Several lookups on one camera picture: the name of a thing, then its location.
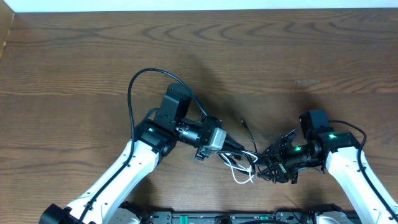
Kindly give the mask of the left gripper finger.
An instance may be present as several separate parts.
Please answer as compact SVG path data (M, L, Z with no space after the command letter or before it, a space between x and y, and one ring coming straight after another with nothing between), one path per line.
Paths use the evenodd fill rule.
M226 135L224 143L233 149L244 150L244 146L235 141L229 134Z
M222 149L217 151L218 154L231 154L231 155L243 155L244 149Z

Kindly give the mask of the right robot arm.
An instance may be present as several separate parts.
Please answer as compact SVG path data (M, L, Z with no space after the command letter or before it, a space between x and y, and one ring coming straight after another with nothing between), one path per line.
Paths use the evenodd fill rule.
M295 131L270 145L259 156L258 177L273 183L296 184L301 170L319 167L339 183L362 223L397 223L397 202L377 178L364 155L366 138L335 131L324 110L299 117L306 144L294 146Z

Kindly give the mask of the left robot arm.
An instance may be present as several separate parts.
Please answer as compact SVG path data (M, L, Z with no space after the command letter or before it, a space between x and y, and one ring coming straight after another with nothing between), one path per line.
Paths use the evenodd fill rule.
M129 208L126 197L150 174L177 142L194 147L203 160L212 153L243 154L243 146L222 130L222 122L202 116L186 117L193 100L188 88L171 83L159 108L134 128L132 139L114 164L80 197L65 208L51 204L40 223L141 223L143 216Z

